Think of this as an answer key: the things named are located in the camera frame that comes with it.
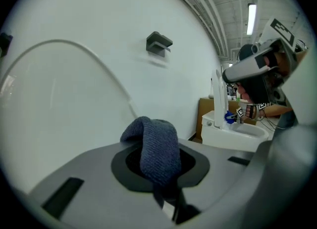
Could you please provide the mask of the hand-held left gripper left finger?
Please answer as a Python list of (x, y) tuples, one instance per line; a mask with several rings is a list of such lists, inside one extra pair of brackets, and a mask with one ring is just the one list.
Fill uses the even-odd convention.
[(30, 197), (63, 225), (179, 225), (216, 203), (253, 157), (182, 139), (181, 173), (161, 188), (140, 170), (142, 148), (137, 140), (86, 151), (45, 177)]

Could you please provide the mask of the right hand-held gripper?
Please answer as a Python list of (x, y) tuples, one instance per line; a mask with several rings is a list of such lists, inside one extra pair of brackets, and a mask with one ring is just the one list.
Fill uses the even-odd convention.
[(251, 45), (252, 54), (223, 71), (223, 80), (241, 85), (254, 104), (290, 105), (291, 96), (283, 86), (307, 49), (286, 25), (272, 17), (260, 39)]

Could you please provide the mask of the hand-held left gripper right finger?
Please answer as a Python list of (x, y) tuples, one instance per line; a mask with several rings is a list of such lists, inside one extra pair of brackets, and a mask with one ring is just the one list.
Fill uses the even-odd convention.
[(183, 141), (210, 169), (185, 199), (199, 213), (181, 229), (314, 229), (317, 226), (317, 49), (283, 86), (297, 125), (255, 153)]

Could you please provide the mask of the person's right hand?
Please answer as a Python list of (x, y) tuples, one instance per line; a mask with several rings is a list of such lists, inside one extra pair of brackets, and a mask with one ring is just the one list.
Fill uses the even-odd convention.
[(241, 98), (243, 100), (247, 100), (248, 102), (251, 102), (252, 100), (250, 99), (250, 96), (247, 94), (247, 92), (245, 91), (245, 89), (242, 87), (241, 84), (237, 85), (237, 91), (240, 94)]

